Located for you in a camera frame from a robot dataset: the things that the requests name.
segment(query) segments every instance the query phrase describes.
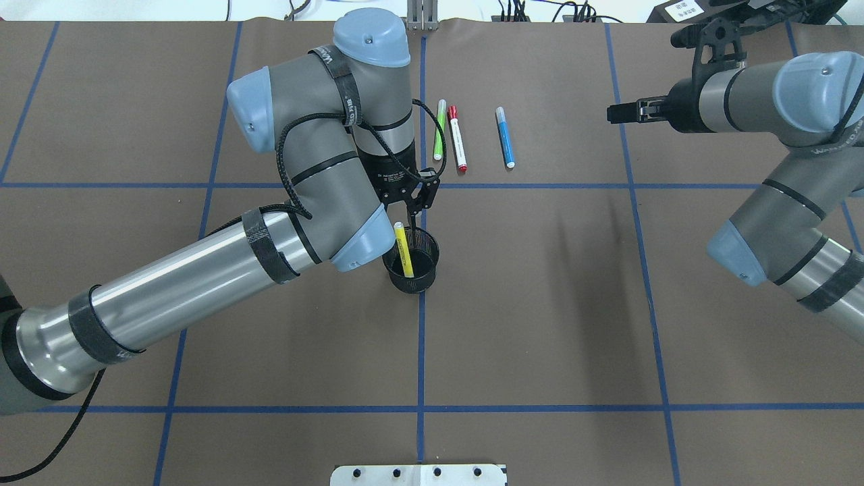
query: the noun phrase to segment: white label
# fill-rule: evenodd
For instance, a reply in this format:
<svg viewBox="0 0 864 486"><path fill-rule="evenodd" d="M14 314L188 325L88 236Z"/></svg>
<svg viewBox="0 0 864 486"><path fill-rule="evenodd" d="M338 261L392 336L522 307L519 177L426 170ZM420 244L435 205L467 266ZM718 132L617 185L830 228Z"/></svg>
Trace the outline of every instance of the white label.
<svg viewBox="0 0 864 486"><path fill-rule="evenodd" d="M696 3L696 0L682 0L682 2L673 3L666 7L666 12L672 16L675 22L682 22L705 13L705 10L702 10L702 7L699 6L699 3Z"/></svg>

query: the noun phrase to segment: yellow marker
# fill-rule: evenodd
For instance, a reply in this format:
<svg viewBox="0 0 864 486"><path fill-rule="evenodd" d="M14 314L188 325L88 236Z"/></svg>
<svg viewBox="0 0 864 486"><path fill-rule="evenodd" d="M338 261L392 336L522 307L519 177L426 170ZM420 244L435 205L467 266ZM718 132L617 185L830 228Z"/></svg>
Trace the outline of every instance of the yellow marker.
<svg viewBox="0 0 864 486"><path fill-rule="evenodd" d="M405 227L402 222L393 225L396 233L396 246L399 248L399 259L402 260L402 273L407 278L414 278L414 267L411 266L411 254L408 251L408 239L405 238Z"/></svg>

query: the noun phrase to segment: black strap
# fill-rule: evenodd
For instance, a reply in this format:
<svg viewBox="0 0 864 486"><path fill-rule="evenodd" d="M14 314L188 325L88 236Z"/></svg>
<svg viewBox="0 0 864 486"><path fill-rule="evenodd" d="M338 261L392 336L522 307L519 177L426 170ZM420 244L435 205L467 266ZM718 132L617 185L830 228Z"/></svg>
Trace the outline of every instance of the black strap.
<svg viewBox="0 0 864 486"><path fill-rule="evenodd" d="M264 223L264 216L261 214L261 208L250 209L243 213L243 229L246 231L246 240L249 242L252 252L255 253L255 258L258 263L267 272L267 275L277 284L284 284L289 280L300 277L300 274L295 272L288 260L285 259L284 253L280 253L276 249L276 243L273 242L273 237L270 236L270 230Z"/></svg>
<svg viewBox="0 0 864 486"><path fill-rule="evenodd" d="M850 252L846 263L809 296L798 302L811 312L822 312L828 307L840 302L846 294L854 289L864 279L864 257L859 253Z"/></svg>
<svg viewBox="0 0 864 486"><path fill-rule="evenodd" d="M351 150L350 152L345 152L344 154L339 154L336 157L330 157L324 162L317 163L312 167L298 172L294 177L291 177L291 182L296 186L300 184L300 182L309 179L311 176L318 174L324 170L330 169L331 167L335 167L340 163L345 162L346 160L351 160L357 156L357 152Z"/></svg>
<svg viewBox="0 0 864 486"><path fill-rule="evenodd" d="M18 324L18 317L21 316L22 312L17 312L14 316L10 317L3 326L3 331L0 332L0 346L2 346L3 358L5 358L6 364L9 366L9 370L18 379L18 382L24 385L31 393L45 400L59 401L71 397L71 393L58 392L43 383L42 380L33 374L33 371L24 362L24 358L21 357L15 329Z"/></svg>
<svg viewBox="0 0 864 486"><path fill-rule="evenodd" d="M741 69L737 73L735 73L732 78L729 80L729 84L726 85L726 92L723 93L723 111L726 113L726 121L737 131L743 131L736 123L735 120L732 119L732 114L729 112L729 94L732 92L732 85L735 84L735 79L738 78L738 75L743 73L744 69Z"/></svg>
<svg viewBox="0 0 864 486"><path fill-rule="evenodd" d="M93 291L98 288L99 285L94 285L69 301L69 327L78 344L91 358L106 365L122 363L140 355L143 350L126 348L105 330L93 308Z"/></svg>
<svg viewBox="0 0 864 486"><path fill-rule="evenodd" d="M354 75L351 74L348 57L334 45L319 46L309 51L309 54L318 56L336 83L336 89L339 90L339 96L342 98L342 107L345 109L345 126L359 125L363 121L360 91L357 89Z"/></svg>
<svg viewBox="0 0 864 486"><path fill-rule="evenodd" d="M768 186L769 188L775 188L783 194L788 195L795 201L800 202L802 206L809 209L813 214L818 216L820 221L824 221L825 218L828 216L828 213L825 213L824 209L819 208L819 205L811 201L806 195L799 193L795 189L783 184L782 182L777 182L773 179L765 179L764 181L762 181L762 184Z"/></svg>
<svg viewBox="0 0 864 486"><path fill-rule="evenodd" d="M774 284L775 285L783 285L786 282L788 282L790 278L795 277L795 275L798 272L800 272L801 269L804 268L805 265L810 263L810 260L812 260L813 257L815 257L819 252L821 252L822 249L827 244L828 244L828 237L823 234L822 238L820 238L819 241L816 242L816 244L810 249L810 251L807 252L807 254L804 255L804 257L802 259L800 259L798 261L798 263L795 264L795 266L790 268L789 271L783 275L783 277L780 277L777 280L774 280Z"/></svg>

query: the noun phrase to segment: green marker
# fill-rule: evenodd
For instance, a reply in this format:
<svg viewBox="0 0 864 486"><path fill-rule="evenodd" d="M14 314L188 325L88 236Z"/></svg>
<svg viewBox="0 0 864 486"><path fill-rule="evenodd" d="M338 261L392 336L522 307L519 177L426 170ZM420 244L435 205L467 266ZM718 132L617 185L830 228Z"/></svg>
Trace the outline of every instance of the green marker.
<svg viewBox="0 0 864 486"><path fill-rule="evenodd" d="M447 101L438 100L438 125L444 129L447 126ZM432 158L441 160L444 158L444 150L441 148L441 133L435 129L435 148L432 150Z"/></svg>

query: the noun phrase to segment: blue joint cap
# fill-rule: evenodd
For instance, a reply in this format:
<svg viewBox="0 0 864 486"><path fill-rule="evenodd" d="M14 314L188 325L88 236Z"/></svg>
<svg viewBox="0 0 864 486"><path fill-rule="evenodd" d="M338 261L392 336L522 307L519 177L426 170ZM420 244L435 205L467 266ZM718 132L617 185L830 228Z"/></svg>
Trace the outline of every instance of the blue joint cap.
<svg viewBox="0 0 864 486"><path fill-rule="evenodd" d="M768 279L753 250L732 221L723 223L708 243L708 254L747 285L755 287Z"/></svg>
<svg viewBox="0 0 864 486"><path fill-rule="evenodd" d="M384 9L357 9L346 13L333 28L333 44L345 55L381 67L411 63L405 24Z"/></svg>
<svg viewBox="0 0 864 486"><path fill-rule="evenodd" d="M228 105L246 142L259 154L276 149L273 129L273 92L266 66L228 85Z"/></svg>
<svg viewBox="0 0 864 486"><path fill-rule="evenodd" d="M381 204L330 261L336 270L348 272L387 253L395 242L396 234Z"/></svg>
<svg viewBox="0 0 864 486"><path fill-rule="evenodd" d="M864 57L854 52L811 53L796 57L774 78L774 105L786 123L810 133L833 131L852 103ZM847 126L864 117L858 105Z"/></svg>

